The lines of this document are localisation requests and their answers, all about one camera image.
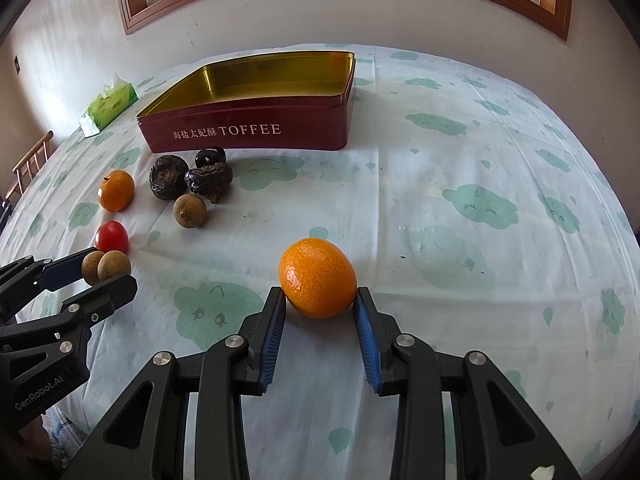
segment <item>green tissue box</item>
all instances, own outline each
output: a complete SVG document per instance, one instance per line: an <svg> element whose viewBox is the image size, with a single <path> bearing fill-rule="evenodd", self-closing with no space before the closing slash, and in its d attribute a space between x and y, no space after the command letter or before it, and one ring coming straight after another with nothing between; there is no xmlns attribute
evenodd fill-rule
<svg viewBox="0 0 640 480"><path fill-rule="evenodd" d="M104 86L102 92L80 117L79 123L84 136L92 137L99 134L137 100L138 96L133 85L115 74L110 85Z"/></svg>

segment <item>wall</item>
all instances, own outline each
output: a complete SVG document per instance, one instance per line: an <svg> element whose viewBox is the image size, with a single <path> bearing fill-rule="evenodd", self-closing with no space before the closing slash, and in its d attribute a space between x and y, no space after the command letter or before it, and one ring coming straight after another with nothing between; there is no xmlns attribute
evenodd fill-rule
<svg viewBox="0 0 640 480"><path fill-rule="evenodd" d="M11 168L45 133L22 94L9 45L0 48L0 193L4 198L13 181Z"/></svg>
<svg viewBox="0 0 640 480"><path fill-rule="evenodd" d="M576 133L640 226L640 50L607 0L574 0L567 43L485 0L201 0L131 36L118 0L32 0L7 40L58 138L114 71L141 80L237 50L361 43L457 59L526 86Z"/></svg>

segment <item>wooden chair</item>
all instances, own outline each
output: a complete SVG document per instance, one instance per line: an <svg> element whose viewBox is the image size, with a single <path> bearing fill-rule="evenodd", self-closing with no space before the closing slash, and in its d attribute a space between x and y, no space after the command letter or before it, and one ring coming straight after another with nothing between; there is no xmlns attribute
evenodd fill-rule
<svg viewBox="0 0 640 480"><path fill-rule="evenodd" d="M5 199L9 199L13 193L22 196L33 177L38 174L44 163L51 157L51 145L49 141L53 138L53 132L47 132L36 144L20 159L20 162L12 169L14 182L11 184Z"/></svg>

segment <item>orange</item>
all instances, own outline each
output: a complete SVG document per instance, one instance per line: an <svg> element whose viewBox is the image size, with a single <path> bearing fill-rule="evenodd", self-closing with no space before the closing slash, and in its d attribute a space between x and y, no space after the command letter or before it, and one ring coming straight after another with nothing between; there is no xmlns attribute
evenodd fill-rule
<svg viewBox="0 0 640 480"><path fill-rule="evenodd" d="M98 202L110 213L122 211L131 202L135 188L129 173L122 170L111 171L100 183Z"/></svg>
<svg viewBox="0 0 640 480"><path fill-rule="evenodd" d="M324 319L353 303L356 273L347 257L321 238L303 238L284 251L278 266L280 286L305 316Z"/></svg>

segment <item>tomato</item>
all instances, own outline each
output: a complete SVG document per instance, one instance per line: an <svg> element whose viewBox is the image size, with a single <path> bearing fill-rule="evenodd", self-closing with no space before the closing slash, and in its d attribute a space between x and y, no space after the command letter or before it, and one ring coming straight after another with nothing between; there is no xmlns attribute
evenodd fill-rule
<svg viewBox="0 0 640 480"><path fill-rule="evenodd" d="M115 220L105 222L95 232L95 248L103 253L109 251L127 253L129 250L127 230Z"/></svg>

